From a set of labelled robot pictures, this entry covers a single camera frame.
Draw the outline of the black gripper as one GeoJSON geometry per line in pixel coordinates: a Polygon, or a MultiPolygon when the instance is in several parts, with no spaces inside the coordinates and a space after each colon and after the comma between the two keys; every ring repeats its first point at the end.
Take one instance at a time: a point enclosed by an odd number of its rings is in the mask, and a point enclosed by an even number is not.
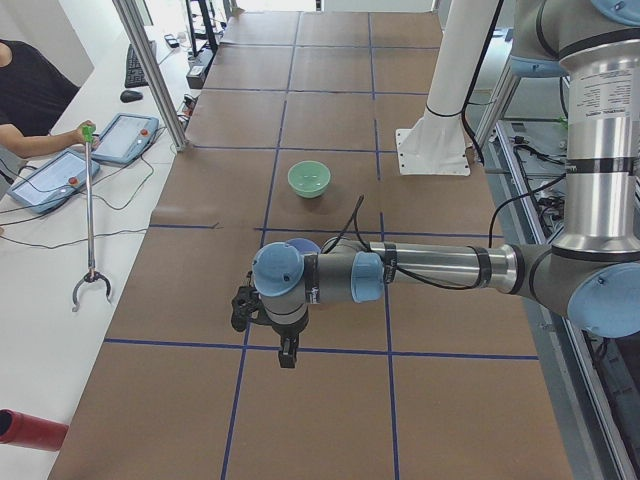
{"type": "Polygon", "coordinates": [[[297,322],[291,324],[274,324],[272,326],[272,329],[280,337],[278,361],[281,368],[295,368],[297,361],[297,349],[299,346],[299,336],[306,329],[308,322],[308,319],[300,319],[297,322]]]}

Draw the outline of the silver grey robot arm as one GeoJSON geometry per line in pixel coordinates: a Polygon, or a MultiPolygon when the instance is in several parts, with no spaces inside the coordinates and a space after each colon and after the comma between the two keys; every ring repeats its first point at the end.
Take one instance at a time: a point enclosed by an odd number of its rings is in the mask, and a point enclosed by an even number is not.
{"type": "Polygon", "coordinates": [[[276,242],[255,255],[232,302],[243,331],[267,325],[279,363],[295,365],[308,308],[362,303],[386,284],[445,290],[493,288],[543,305],[605,338],[639,329],[639,241],[634,233],[639,160],[639,5],[635,1],[521,1],[513,55],[558,64],[570,78],[562,234],[549,245],[485,248],[349,241],[318,253],[276,242]]]}

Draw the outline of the person's forearm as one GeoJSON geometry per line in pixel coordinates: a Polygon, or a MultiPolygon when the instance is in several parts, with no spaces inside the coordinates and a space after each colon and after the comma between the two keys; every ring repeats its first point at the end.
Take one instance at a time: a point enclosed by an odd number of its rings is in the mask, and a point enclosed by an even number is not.
{"type": "Polygon", "coordinates": [[[1,145],[23,159],[54,154],[83,142],[82,128],[57,135],[24,136],[12,124],[1,126],[1,145]]]}

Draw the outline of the person's hand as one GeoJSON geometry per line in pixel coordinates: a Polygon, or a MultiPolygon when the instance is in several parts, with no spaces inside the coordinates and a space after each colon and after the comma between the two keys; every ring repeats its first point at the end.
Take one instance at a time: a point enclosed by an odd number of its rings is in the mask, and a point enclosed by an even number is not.
{"type": "Polygon", "coordinates": [[[96,148],[100,143],[99,136],[96,134],[96,125],[90,120],[82,122],[77,127],[75,138],[76,144],[90,143],[92,148],[96,148]]]}

